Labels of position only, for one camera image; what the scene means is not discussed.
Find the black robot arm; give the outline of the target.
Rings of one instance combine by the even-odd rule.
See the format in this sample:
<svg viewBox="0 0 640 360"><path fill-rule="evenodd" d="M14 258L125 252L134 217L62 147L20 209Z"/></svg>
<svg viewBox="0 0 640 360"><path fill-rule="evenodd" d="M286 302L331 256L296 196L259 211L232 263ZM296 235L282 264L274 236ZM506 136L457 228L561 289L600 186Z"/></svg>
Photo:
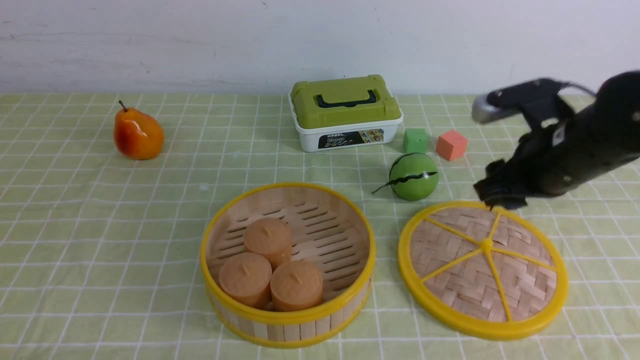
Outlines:
<svg viewBox="0 0 640 360"><path fill-rule="evenodd" d="M571 82L539 78L478 96L471 119L487 125L521 115L530 130L508 160L474 184L487 207L516 210L527 198L557 198L635 161L640 153L640 74L607 79L590 105L576 111L560 92Z"/></svg>

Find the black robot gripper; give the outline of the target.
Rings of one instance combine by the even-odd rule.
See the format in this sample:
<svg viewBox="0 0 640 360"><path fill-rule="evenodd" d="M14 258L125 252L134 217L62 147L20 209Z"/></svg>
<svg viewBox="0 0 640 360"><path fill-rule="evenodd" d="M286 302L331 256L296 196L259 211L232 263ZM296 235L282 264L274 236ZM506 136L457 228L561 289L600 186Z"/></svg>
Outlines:
<svg viewBox="0 0 640 360"><path fill-rule="evenodd" d="M608 172L608 121L573 117L530 133L505 161L485 166L473 189L490 209L518 210L526 198L557 198Z"/></svg>

